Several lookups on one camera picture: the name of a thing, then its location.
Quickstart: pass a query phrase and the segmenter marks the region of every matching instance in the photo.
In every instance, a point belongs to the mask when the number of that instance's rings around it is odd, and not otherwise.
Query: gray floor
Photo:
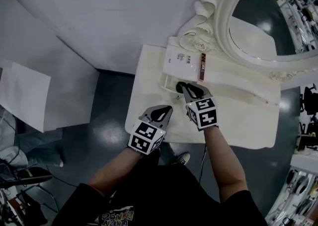
[[[239,0],[233,16],[272,36],[278,56],[295,54],[293,39],[276,0]],[[270,30],[264,30],[264,23]]]
[[[134,78],[129,76],[100,75],[91,122],[64,128],[63,139],[54,144],[65,162],[63,168],[50,167],[55,176],[75,185],[86,182],[97,169],[126,146],[129,135],[125,132],[124,125],[133,82]],[[280,111],[277,139],[273,148],[248,150],[233,147],[245,169],[248,187],[263,215],[267,214],[274,203],[288,173],[298,133],[299,95],[299,88],[282,92],[282,101],[284,105],[290,105],[290,109],[285,107]],[[171,160],[171,153],[178,155],[188,151],[191,153],[191,160],[187,167],[198,178],[203,150],[204,145],[198,144],[164,144],[161,163]],[[208,157],[205,159],[201,184],[211,197],[218,199],[218,188]],[[56,179],[45,182],[42,186],[56,196],[59,207],[74,191],[74,187]],[[39,202],[53,206],[49,196],[41,191],[34,190],[30,194]],[[45,214],[50,220],[54,217],[47,209]]]

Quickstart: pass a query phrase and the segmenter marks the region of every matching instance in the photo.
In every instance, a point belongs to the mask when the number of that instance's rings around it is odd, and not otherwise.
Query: ornate mirror frame
[[[303,53],[303,59],[297,60],[296,55],[279,56],[284,62],[268,61],[253,57],[239,49],[231,39],[229,21],[239,0],[218,0],[214,14],[214,36],[222,50],[235,61],[255,70],[270,73],[297,72],[318,68],[318,55],[310,57],[312,52]]]

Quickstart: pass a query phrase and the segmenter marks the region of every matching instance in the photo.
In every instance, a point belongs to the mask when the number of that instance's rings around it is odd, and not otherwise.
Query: black and white fiducial marker
[[[173,109],[169,105],[148,108],[135,122],[128,146],[150,154],[163,141]]]
[[[183,83],[182,91],[188,116],[199,131],[218,125],[216,101],[206,87]]]

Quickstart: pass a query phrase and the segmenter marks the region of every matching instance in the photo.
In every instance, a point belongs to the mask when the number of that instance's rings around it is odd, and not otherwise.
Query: printed graphic on shirt
[[[150,146],[150,142],[145,141],[134,135],[131,141],[131,146],[139,151],[147,152]]]
[[[149,140],[152,140],[155,136],[157,129],[146,123],[141,123],[136,130],[136,134],[139,134]]]
[[[134,206],[114,209],[102,215],[102,226],[128,226],[134,218]]]

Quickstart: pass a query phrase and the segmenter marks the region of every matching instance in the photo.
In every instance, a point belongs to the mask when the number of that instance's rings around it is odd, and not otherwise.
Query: human arm
[[[104,198],[108,198],[141,157],[139,152],[126,148],[111,162],[98,170],[87,184]]]
[[[233,194],[247,190],[245,173],[219,128],[205,128],[204,136],[223,203]]]
[[[106,202],[105,198],[112,195],[140,158],[140,153],[125,148],[98,170],[87,185],[79,185],[54,219],[52,226],[81,226],[94,221]]]

